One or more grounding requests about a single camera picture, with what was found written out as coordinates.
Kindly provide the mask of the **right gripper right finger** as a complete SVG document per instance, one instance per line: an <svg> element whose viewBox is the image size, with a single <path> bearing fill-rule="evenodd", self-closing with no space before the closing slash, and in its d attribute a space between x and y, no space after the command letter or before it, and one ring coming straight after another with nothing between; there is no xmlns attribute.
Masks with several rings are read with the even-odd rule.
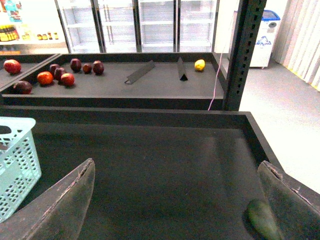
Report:
<svg viewBox="0 0 320 240"><path fill-rule="evenodd" d="M257 173L283 240L320 238L320 194L268 161Z"/></svg>

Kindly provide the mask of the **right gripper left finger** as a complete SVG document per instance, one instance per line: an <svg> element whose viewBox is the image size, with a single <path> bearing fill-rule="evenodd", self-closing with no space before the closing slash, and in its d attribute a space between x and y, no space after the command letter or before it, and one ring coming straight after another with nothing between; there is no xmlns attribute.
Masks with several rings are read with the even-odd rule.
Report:
<svg viewBox="0 0 320 240"><path fill-rule="evenodd" d="M76 240L92 198L95 162L89 158L0 224L2 240Z"/></svg>

